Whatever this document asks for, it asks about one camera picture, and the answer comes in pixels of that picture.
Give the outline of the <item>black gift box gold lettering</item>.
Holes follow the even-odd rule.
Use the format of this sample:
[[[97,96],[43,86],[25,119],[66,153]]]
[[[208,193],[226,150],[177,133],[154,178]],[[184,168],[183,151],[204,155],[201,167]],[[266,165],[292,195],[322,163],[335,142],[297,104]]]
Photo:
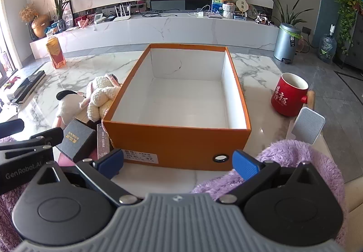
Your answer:
[[[65,127],[63,135],[63,141],[56,147],[74,163],[88,158],[96,148],[96,131],[77,119]]]

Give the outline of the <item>white plush with striped bow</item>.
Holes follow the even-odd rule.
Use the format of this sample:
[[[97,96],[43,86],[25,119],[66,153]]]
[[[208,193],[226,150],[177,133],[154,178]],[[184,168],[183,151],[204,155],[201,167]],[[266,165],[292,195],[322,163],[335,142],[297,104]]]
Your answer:
[[[74,91],[64,90],[56,95],[59,101],[56,126],[64,129],[80,112],[79,104],[84,97]]]

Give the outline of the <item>cream crochet bunny plush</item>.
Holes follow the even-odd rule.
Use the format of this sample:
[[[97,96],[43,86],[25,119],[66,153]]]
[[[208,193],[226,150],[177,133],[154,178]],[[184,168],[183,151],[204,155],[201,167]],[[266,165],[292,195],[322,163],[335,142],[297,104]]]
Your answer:
[[[92,122],[101,121],[121,89],[122,84],[114,74],[97,76],[89,82],[86,88],[86,96],[79,107],[83,110],[87,108],[87,117]]]

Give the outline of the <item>purple fuzzy blanket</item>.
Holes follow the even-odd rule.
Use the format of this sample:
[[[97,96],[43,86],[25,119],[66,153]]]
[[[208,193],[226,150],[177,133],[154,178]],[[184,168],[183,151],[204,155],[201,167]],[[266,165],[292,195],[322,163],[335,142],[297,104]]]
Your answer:
[[[330,157],[322,154],[302,141],[284,139],[270,144],[270,146],[256,156],[256,160],[259,162],[272,160],[282,167],[297,167],[302,161],[311,162],[342,208],[343,225],[336,237],[336,242],[343,247],[345,246],[348,232],[348,224],[346,222],[348,211],[345,202],[344,181],[341,171]],[[236,170],[231,170],[223,176],[197,185],[192,192],[195,194],[208,193],[212,199],[217,200],[217,198],[233,190],[242,183],[244,183],[244,179]]]

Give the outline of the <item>grey mesh paddle brush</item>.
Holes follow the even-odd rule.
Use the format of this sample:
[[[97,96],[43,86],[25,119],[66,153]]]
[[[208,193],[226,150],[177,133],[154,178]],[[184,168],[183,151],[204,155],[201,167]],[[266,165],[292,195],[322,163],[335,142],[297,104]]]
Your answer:
[[[291,129],[294,139],[313,145],[320,135],[326,119],[314,110],[303,107]]]

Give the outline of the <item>red ceramic mug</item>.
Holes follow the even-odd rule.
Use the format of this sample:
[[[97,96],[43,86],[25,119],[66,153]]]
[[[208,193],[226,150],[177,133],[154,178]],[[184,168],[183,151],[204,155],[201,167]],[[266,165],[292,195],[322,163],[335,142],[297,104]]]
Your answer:
[[[271,97],[272,107],[283,116],[295,117],[308,102],[308,83],[292,73],[281,74]]]

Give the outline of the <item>orange cardboard storage box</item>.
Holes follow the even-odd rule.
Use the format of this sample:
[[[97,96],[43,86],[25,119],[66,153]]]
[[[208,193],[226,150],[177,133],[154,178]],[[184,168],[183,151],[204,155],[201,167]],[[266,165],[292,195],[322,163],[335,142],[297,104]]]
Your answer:
[[[252,131],[227,47],[150,44],[103,125],[128,162],[228,171]]]

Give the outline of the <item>bronze round vase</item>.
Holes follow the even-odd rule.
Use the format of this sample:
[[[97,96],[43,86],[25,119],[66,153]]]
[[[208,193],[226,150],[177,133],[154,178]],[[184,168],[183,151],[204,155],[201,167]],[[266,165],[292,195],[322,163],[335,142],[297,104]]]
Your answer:
[[[46,36],[46,28],[49,26],[50,18],[46,14],[37,15],[31,23],[31,28],[38,38],[44,38]]]

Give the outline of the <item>silver pedal trash bin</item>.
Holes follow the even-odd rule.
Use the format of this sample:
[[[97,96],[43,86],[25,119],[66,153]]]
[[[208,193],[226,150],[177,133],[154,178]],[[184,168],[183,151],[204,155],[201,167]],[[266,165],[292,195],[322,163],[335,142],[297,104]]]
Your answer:
[[[277,35],[274,57],[285,64],[294,60],[297,45],[302,38],[301,30],[288,23],[281,23]]]

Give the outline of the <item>white wifi router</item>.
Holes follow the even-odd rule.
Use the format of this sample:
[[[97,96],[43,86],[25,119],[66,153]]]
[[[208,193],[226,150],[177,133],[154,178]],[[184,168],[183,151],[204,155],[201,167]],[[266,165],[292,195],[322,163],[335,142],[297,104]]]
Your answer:
[[[129,9],[129,13],[127,13],[123,4],[120,4],[119,12],[118,12],[118,9],[115,7],[115,12],[116,12],[116,17],[114,19],[115,22],[129,20],[131,18],[130,9]]]

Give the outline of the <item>large water bottle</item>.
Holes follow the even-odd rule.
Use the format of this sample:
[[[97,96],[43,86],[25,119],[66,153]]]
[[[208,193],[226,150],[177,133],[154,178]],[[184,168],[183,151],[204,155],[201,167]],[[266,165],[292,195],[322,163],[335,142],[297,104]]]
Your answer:
[[[325,34],[319,42],[318,57],[327,64],[332,63],[336,52],[337,42],[334,37],[334,32],[335,25],[332,24],[328,34]]]

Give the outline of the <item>potted green plant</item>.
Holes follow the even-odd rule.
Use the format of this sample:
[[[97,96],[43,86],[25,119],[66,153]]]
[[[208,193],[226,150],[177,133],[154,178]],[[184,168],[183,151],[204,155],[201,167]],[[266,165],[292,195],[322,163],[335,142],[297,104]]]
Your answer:
[[[273,7],[277,9],[277,15],[272,15],[272,22],[278,22],[279,24],[285,23],[291,26],[296,26],[299,23],[307,23],[306,20],[301,19],[300,16],[305,13],[312,11],[313,8],[307,8],[302,11],[296,11],[296,8],[300,2],[300,0],[296,0],[295,4],[289,8],[289,5],[285,7],[282,6],[280,0],[271,0]]]

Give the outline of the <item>small teddy bear figurine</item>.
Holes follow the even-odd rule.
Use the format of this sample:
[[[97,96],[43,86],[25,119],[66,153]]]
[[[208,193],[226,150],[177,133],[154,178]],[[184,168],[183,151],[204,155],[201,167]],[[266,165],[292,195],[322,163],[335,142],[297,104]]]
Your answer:
[[[226,19],[233,19],[234,11],[236,8],[233,0],[221,0],[221,3],[222,3],[223,17]]]

